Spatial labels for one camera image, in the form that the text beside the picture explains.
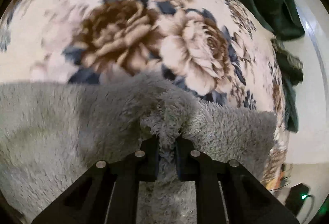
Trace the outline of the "grey fluffy pants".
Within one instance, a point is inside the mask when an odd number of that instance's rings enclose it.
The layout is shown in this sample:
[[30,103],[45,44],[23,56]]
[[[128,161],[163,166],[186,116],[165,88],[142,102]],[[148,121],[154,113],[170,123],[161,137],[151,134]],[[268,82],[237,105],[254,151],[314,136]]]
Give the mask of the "grey fluffy pants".
[[140,185],[138,223],[195,223],[193,183],[178,180],[177,137],[214,160],[236,159],[261,179],[274,144],[273,112],[202,101],[156,74],[107,85],[1,86],[1,191],[32,220],[98,160],[113,163],[155,135],[160,172]]

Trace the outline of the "white headboard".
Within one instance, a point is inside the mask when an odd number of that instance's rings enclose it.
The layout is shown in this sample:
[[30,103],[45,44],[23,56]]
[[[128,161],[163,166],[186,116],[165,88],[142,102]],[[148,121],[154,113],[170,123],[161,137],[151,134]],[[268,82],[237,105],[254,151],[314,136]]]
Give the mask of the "white headboard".
[[328,162],[328,13],[320,0],[295,0],[305,35],[286,42],[303,62],[303,82],[296,88],[297,134],[290,135],[287,162]]

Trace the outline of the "floral bed sheet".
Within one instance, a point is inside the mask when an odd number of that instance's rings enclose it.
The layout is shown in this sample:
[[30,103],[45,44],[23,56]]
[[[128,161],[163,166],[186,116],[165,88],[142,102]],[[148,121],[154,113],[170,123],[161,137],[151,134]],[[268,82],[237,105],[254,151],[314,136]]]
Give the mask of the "floral bed sheet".
[[201,99],[272,111],[262,182],[274,190],[287,148],[274,38],[239,0],[11,0],[1,82],[108,83],[154,71]]

